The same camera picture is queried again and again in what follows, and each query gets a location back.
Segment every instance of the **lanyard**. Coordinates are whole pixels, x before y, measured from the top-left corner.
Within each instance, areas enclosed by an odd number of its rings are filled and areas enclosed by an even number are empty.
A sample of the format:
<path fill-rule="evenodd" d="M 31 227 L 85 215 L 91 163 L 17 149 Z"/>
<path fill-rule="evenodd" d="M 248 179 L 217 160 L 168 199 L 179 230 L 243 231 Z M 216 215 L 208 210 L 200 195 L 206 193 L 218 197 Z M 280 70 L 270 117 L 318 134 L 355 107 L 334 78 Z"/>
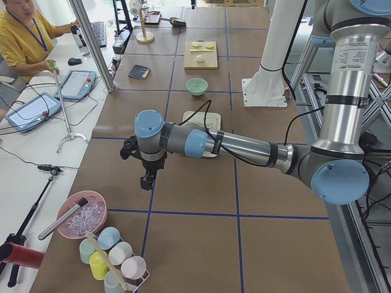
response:
<path fill-rule="evenodd" d="M 39 43 L 39 45 L 41 45 L 41 47 L 45 50 L 46 53 L 49 53 L 48 51 L 48 47 L 46 46 L 46 43 L 45 43 L 45 40 L 43 39 L 42 37 L 42 34 L 41 34 L 41 30 L 39 29 L 39 27 L 37 26 L 37 22 L 35 21 L 35 18 L 33 18 L 33 22 L 35 24 L 35 27 L 37 28 L 38 30 L 38 33 L 39 33 L 39 37 L 41 38 L 41 40 L 39 40 L 37 38 L 37 36 L 24 24 L 22 23 L 15 15 L 13 15 L 12 13 L 10 13 L 8 10 L 7 12 L 9 13 L 9 15 L 11 15 L 17 22 L 19 22 L 22 26 L 24 26 L 25 29 L 27 29 L 27 31 L 35 38 L 35 40 Z"/>

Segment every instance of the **yellow cup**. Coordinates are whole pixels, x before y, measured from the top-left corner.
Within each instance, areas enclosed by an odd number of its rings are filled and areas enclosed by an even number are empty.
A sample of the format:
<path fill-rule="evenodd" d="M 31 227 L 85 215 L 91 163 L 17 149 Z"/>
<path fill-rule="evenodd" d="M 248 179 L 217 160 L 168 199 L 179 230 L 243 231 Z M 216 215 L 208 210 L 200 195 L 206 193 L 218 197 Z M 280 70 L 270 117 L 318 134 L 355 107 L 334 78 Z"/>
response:
<path fill-rule="evenodd" d="M 90 268 L 94 279 L 100 281 L 104 280 L 104 276 L 106 276 L 107 272 L 110 270 L 97 251 L 90 256 Z"/>

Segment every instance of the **cutting board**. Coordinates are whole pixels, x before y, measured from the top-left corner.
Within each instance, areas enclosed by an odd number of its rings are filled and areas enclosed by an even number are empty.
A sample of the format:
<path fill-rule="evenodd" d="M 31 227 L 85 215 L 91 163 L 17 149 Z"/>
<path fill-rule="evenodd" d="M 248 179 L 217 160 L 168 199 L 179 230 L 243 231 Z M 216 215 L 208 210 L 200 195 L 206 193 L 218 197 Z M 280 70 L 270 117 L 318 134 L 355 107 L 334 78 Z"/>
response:
<path fill-rule="evenodd" d="M 216 42 L 204 41 L 198 42 L 201 46 L 194 47 L 193 42 L 186 42 L 185 44 L 185 69 L 217 69 L 217 46 Z M 191 49 L 207 49 L 206 44 L 213 44 L 213 52 L 190 52 Z M 198 63 L 196 57 L 202 55 L 204 61 Z"/>

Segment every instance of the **computer mouse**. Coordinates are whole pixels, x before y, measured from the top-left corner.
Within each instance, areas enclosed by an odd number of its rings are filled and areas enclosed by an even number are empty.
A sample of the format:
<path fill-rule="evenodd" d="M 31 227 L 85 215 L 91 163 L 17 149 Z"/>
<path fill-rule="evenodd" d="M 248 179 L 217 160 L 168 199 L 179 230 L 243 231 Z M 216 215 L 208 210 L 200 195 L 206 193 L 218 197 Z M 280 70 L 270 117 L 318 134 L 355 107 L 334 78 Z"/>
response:
<path fill-rule="evenodd" d="M 80 58 L 69 58 L 68 60 L 68 65 L 69 66 L 74 66 L 77 64 L 81 64 L 81 59 Z"/>

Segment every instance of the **green clip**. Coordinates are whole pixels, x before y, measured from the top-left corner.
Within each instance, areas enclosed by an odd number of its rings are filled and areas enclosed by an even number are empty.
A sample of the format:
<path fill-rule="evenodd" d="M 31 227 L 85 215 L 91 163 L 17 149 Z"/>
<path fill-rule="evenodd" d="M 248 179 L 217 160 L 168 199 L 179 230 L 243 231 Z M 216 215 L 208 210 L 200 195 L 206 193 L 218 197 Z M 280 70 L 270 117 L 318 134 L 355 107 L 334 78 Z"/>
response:
<path fill-rule="evenodd" d="M 54 61 L 49 61 L 49 64 L 52 70 L 57 70 L 56 63 Z"/>

